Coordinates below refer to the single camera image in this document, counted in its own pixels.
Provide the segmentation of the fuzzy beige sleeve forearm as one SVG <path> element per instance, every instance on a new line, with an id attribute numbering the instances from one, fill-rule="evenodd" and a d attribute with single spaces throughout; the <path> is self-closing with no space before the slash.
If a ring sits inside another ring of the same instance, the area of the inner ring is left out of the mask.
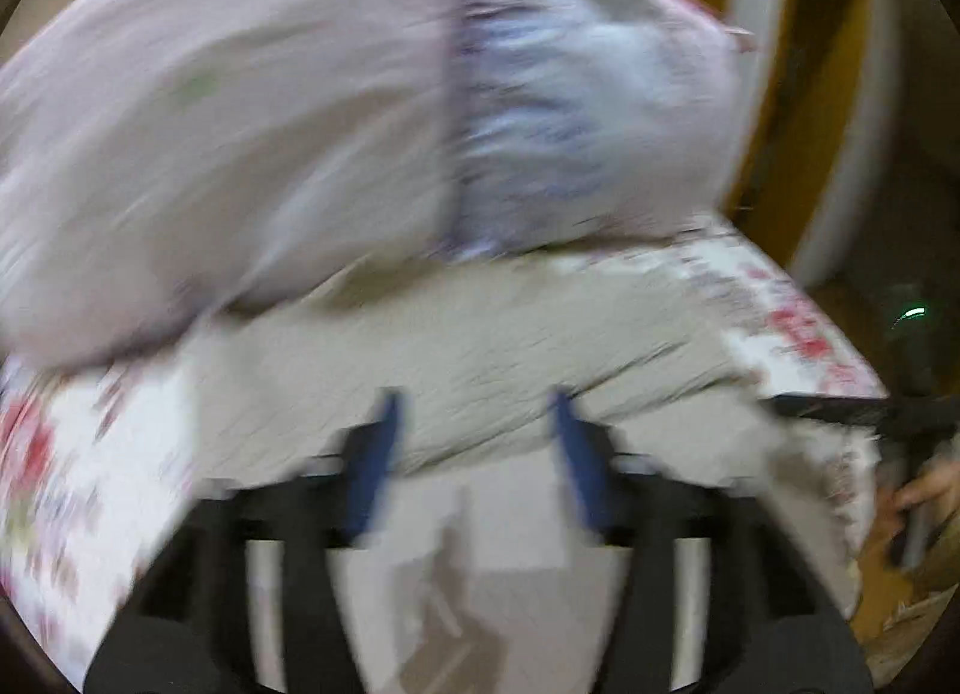
<path id="1" fill-rule="evenodd" d="M 900 608 L 877 637 L 864 645 L 875 687 L 890 684 L 918 652 L 944 614 L 957 587 L 939 591 L 914 605 Z"/>

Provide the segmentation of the person's right hand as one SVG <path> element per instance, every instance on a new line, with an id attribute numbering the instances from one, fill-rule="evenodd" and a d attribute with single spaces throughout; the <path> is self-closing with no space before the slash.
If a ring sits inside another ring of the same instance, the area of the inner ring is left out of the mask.
<path id="1" fill-rule="evenodd" d="M 937 460 L 924 468 L 918 478 L 894 491 L 878 485 L 875 498 L 875 541 L 887 549 L 901 527 L 901 515 L 908 510 L 930 510 L 934 525 L 944 525 L 958 512 L 958 462 Z"/>

